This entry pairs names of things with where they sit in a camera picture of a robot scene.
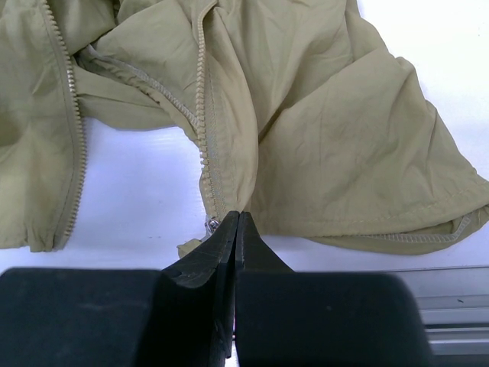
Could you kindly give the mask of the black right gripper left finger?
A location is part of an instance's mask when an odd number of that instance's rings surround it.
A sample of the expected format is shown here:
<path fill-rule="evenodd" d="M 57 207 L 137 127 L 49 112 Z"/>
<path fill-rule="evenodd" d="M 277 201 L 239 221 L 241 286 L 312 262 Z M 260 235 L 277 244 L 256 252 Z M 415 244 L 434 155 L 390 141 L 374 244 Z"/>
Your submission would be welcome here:
<path fill-rule="evenodd" d="M 238 214 L 163 270 L 11 268 L 3 366 L 223 366 L 232 350 Z"/>

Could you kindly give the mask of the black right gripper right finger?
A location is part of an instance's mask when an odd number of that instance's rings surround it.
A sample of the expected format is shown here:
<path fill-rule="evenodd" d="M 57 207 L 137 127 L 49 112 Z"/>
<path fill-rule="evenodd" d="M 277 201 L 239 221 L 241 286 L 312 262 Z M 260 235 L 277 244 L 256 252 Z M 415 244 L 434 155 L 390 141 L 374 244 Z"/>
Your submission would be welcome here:
<path fill-rule="evenodd" d="M 236 234 L 235 344 L 242 366 L 432 366 L 413 295 L 395 275 L 297 272 L 260 237 Z"/>

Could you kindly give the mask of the khaki zip-up jacket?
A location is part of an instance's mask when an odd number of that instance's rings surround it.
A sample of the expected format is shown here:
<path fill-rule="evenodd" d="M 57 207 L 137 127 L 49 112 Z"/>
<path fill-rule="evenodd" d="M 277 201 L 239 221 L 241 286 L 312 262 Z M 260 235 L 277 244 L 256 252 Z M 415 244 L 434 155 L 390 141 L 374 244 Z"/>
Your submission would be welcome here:
<path fill-rule="evenodd" d="M 75 226 L 87 117 L 180 127 L 199 149 L 206 231 L 421 255 L 488 221 L 413 65 L 354 1 L 3 1 L 1 246 Z"/>

